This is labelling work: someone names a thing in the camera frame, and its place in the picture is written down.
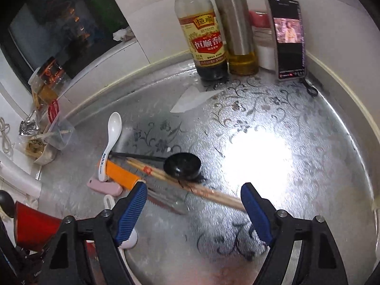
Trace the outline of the pink folding knife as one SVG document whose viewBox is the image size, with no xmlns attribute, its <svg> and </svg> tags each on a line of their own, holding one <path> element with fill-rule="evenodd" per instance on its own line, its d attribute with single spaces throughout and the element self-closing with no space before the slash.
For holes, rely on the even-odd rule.
<svg viewBox="0 0 380 285">
<path fill-rule="evenodd" d="M 123 188 L 118 183 L 115 183 L 113 181 L 102 182 L 94 177 L 91 177 L 86 183 L 86 185 L 95 192 L 99 192 L 104 195 L 109 194 L 114 197 L 120 196 L 123 192 Z"/>
</svg>

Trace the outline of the stainless steel oil dispenser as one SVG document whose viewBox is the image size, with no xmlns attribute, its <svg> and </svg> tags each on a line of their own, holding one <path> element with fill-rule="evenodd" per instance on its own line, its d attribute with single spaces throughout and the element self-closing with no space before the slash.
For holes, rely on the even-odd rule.
<svg viewBox="0 0 380 285">
<path fill-rule="evenodd" d="M 229 72 L 239 76 L 258 73 L 247 0 L 214 0 L 226 41 Z"/>
</svg>

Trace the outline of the orange handled peeler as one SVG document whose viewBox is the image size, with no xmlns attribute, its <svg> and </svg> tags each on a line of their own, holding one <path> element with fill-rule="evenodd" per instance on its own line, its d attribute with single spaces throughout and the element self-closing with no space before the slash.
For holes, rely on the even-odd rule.
<svg viewBox="0 0 380 285">
<path fill-rule="evenodd" d="M 123 169 L 110 160 L 106 162 L 106 175 L 128 190 L 131 190 L 140 180 L 136 174 Z M 178 196 L 150 184 L 147 185 L 147 199 L 153 204 L 178 215 L 186 215 L 189 212 L 188 206 Z"/>
</svg>

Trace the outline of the vinegar bottle yellow red label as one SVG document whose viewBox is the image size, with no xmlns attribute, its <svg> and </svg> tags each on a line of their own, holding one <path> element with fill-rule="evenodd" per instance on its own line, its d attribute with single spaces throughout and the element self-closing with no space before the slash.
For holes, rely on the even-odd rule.
<svg viewBox="0 0 380 285">
<path fill-rule="evenodd" d="M 175 0 L 175 14 L 200 78 L 227 79 L 227 57 L 211 0 Z"/>
</svg>

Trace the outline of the white crumpled tissue on sill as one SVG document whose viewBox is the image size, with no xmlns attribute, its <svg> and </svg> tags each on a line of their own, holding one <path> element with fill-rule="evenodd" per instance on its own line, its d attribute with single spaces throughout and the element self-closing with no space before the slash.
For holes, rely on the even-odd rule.
<svg viewBox="0 0 380 285">
<path fill-rule="evenodd" d="M 127 42 L 133 38 L 135 38 L 135 34 L 133 33 L 130 26 L 113 33 L 114 41 Z"/>
</svg>

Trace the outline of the black smartphone playing video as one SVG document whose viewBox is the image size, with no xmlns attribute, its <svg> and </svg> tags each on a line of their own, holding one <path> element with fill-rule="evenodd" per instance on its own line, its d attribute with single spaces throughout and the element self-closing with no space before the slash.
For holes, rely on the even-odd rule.
<svg viewBox="0 0 380 285">
<path fill-rule="evenodd" d="M 296 0 L 266 0 L 274 34 L 276 73 L 279 81 L 305 76 L 305 36 L 300 4 Z"/>
</svg>

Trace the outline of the white jar red lid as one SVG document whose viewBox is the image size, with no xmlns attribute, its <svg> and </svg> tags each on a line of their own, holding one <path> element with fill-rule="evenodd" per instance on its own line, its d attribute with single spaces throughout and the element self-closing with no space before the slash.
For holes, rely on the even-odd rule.
<svg viewBox="0 0 380 285">
<path fill-rule="evenodd" d="M 269 71 L 275 71 L 274 40 L 269 16 L 266 12 L 254 10 L 250 10 L 249 15 L 259 66 Z"/>
</svg>

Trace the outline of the red utensil holder cup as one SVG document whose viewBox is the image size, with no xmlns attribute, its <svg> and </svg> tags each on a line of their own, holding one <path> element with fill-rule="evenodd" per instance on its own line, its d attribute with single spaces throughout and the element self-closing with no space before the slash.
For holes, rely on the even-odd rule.
<svg viewBox="0 0 380 285">
<path fill-rule="evenodd" d="M 17 246 L 37 252 L 47 250 L 46 245 L 56 234 L 61 223 L 61 219 L 18 201 L 15 203 L 14 235 Z"/>
</svg>

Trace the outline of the white ceramic soup spoon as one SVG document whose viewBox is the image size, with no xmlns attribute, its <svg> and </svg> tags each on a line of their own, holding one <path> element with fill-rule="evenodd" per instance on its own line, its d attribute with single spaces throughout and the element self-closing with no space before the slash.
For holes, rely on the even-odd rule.
<svg viewBox="0 0 380 285">
<path fill-rule="evenodd" d="M 99 169 L 98 169 L 98 179 L 101 182 L 107 181 L 107 174 L 106 174 L 106 163 L 108 160 L 108 156 L 118 141 L 120 134 L 122 132 L 122 119 L 118 112 L 113 112 L 108 120 L 108 143 L 106 145 L 106 148 L 104 152 L 102 153 L 102 157 L 100 159 L 99 163 Z"/>
</svg>

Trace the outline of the red handled scissors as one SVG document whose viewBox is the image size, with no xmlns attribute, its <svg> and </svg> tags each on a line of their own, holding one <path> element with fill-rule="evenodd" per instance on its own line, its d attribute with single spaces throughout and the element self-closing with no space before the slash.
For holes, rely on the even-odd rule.
<svg viewBox="0 0 380 285">
<path fill-rule="evenodd" d="M 50 105 L 48 106 L 48 120 L 51 124 L 57 118 L 59 111 L 60 109 L 57 99 L 51 101 Z"/>
</svg>

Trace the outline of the black ladle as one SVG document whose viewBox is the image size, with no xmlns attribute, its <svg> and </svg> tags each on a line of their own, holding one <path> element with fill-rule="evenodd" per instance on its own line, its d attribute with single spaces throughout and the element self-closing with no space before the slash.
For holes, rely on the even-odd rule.
<svg viewBox="0 0 380 285">
<path fill-rule="evenodd" d="M 10 194 L 4 190 L 0 190 L 0 205 L 2 211 L 13 219 L 15 216 L 15 203 Z"/>
<path fill-rule="evenodd" d="M 175 153 L 167 158 L 124 152 L 110 152 L 110 155 L 115 158 L 135 158 L 137 160 L 162 162 L 164 172 L 179 180 L 196 181 L 202 169 L 200 158 L 189 152 Z"/>
</svg>

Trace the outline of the white plastic tray with packets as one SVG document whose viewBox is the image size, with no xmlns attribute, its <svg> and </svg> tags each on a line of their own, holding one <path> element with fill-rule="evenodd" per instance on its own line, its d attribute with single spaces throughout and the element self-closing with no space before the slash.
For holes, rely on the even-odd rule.
<svg viewBox="0 0 380 285">
<path fill-rule="evenodd" d="M 47 165 L 66 148 L 74 132 L 75 128 L 60 114 L 45 130 L 35 120 L 22 121 L 15 148 L 33 158 L 35 164 Z"/>
</svg>

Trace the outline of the clear jar orange black label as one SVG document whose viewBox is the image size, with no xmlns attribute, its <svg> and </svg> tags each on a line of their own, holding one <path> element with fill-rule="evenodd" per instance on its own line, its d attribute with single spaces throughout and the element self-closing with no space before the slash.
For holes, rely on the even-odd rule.
<svg viewBox="0 0 380 285">
<path fill-rule="evenodd" d="M 38 77 L 52 90 L 60 93 L 69 85 L 71 78 L 55 57 L 50 57 L 37 72 Z"/>
</svg>

